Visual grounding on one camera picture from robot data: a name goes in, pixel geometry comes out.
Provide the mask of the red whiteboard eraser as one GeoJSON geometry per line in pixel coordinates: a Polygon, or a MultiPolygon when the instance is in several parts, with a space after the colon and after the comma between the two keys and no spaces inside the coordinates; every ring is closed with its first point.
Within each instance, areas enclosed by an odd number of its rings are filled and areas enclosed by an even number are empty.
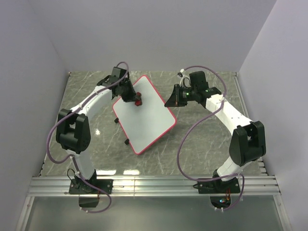
{"type": "Polygon", "coordinates": [[[135,105],[136,106],[141,106],[142,105],[142,99],[141,99],[141,93],[140,92],[136,93],[135,105]]]}

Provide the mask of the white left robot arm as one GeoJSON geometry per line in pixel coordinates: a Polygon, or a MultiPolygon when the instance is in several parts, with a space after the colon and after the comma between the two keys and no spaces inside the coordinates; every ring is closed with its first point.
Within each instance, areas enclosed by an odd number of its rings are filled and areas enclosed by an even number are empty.
{"type": "Polygon", "coordinates": [[[74,177],[70,183],[70,194],[111,193],[113,180],[100,180],[86,153],[91,141],[91,119],[113,98],[120,96],[126,103],[138,102],[137,93],[129,79],[128,70],[118,66],[112,73],[100,80],[94,90],[81,103],[71,109],[62,109],[58,114],[59,125],[56,129],[56,141],[73,159],[74,177]]]}

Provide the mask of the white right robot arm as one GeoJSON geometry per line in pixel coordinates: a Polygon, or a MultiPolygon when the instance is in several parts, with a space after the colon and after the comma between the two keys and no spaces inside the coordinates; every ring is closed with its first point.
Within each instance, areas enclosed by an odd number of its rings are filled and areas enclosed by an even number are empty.
{"type": "Polygon", "coordinates": [[[174,85],[165,107],[184,107],[197,102],[216,116],[231,134],[229,157],[213,173],[211,179],[196,179],[193,186],[200,194],[240,193],[237,177],[243,169],[266,154],[264,125],[240,113],[225,98],[226,93],[210,87],[205,73],[197,71],[178,72],[179,84],[174,85]]]}

